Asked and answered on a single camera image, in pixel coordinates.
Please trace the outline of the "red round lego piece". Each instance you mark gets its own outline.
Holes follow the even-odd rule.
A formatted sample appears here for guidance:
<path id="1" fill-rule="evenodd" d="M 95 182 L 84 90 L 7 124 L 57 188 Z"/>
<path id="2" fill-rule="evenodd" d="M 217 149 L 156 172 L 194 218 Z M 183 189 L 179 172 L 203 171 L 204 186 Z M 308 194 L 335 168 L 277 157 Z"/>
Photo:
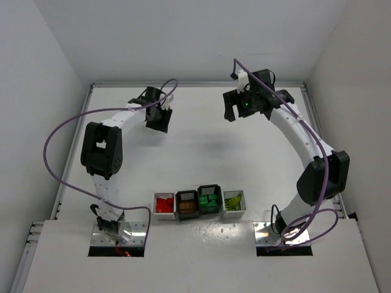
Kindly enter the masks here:
<path id="1" fill-rule="evenodd" d="M 172 213 L 174 211 L 174 207 L 167 204 L 167 207 L 162 210 L 158 210 L 158 213 Z"/>

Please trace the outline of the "orange brown lego brick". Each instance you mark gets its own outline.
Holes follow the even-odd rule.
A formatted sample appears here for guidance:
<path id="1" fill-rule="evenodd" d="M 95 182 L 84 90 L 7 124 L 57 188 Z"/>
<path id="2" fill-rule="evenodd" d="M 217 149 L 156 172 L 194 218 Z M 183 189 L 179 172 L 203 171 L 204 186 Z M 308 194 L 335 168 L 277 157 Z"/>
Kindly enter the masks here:
<path id="1" fill-rule="evenodd" d="M 197 204 L 194 200 L 180 201 L 179 212 L 180 214 L 192 213 L 197 211 Z"/>

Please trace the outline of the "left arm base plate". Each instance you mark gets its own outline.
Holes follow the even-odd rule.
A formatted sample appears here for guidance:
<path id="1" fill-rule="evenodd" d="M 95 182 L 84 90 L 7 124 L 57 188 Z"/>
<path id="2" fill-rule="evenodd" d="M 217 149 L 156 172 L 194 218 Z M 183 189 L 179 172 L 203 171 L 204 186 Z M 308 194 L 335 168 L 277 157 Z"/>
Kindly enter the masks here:
<path id="1" fill-rule="evenodd" d="M 104 229 L 99 229 L 97 222 L 95 222 L 90 246 L 114 247 L 118 243 L 120 247 L 142 247 L 145 244 L 146 232 L 147 222 L 123 222 L 117 236 L 105 232 Z"/>

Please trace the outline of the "lime square lego brick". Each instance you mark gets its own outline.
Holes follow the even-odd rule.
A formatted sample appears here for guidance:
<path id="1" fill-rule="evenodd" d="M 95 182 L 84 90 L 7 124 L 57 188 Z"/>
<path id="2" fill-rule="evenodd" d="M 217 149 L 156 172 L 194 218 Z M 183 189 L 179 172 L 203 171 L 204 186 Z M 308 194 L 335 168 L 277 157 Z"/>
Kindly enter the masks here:
<path id="1" fill-rule="evenodd" d="M 224 200 L 225 208 L 227 211 L 240 211 L 241 210 L 241 198 L 242 196 L 237 195 L 232 198 L 226 198 Z"/>

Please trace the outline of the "red rectangular lego brick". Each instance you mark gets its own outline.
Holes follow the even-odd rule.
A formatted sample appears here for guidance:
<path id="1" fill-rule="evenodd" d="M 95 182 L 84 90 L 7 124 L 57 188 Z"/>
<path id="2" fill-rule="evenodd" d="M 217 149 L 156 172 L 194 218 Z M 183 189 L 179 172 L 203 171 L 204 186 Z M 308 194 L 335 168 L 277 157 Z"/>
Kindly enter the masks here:
<path id="1" fill-rule="evenodd" d="M 156 199 L 156 210 L 162 210 L 167 207 L 166 199 L 164 198 L 157 198 Z"/>

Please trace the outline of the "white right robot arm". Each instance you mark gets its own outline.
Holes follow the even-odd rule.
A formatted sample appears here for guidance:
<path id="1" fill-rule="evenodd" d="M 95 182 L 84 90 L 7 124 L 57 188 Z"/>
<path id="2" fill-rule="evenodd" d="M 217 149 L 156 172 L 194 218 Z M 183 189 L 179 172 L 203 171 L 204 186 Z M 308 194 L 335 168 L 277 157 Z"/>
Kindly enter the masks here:
<path id="1" fill-rule="evenodd" d="M 274 227 L 284 235 L 307 226 L 321 205 L 345 190 L 350 157 L 336 151 L 313 130 L 286 90 L 275 90 L 275 76 L 269 70 L 233 72 L 236 89 L 223 94 L 224 118 L 233 122 L 259 113 L 274 124 L 291 143 L 304 171 L 296 183 L 297 194 L 276 215 Z"/>

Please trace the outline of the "green upside-down lego brick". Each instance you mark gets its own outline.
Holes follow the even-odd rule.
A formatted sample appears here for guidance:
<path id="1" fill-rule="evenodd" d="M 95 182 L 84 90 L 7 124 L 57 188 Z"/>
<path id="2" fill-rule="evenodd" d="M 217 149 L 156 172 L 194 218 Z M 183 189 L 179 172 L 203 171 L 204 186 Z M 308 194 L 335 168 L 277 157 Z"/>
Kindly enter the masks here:
<path id="1" fill-rule="evenodd" d="M 207 195 L 202 195 L 200 196 L 200 206 L 208 206 L 208 196 Z"/>

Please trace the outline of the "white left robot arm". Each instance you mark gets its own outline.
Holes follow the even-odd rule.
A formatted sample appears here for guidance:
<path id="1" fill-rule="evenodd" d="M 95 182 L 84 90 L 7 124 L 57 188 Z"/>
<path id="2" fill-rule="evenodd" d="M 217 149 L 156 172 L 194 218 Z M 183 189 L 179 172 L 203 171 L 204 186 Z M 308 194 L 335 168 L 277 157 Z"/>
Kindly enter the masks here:
<path id="1" fill-rule="evenodd" d="M 147 87 L 139 97 L 129 100 L 124 110 L 99 123 L 90 122 L 85 128 L 81 164 L 92 177 L 100 198 L 90 209 L 97 217 L 99 229 L 111 237 L 120 237 L 125 221 L 125 211 L 113 206 L 119 194 L 116 174 L 123 164 L 123 138 L 142 123 L 167 133 L 173 100 L 173 94 Z"/>

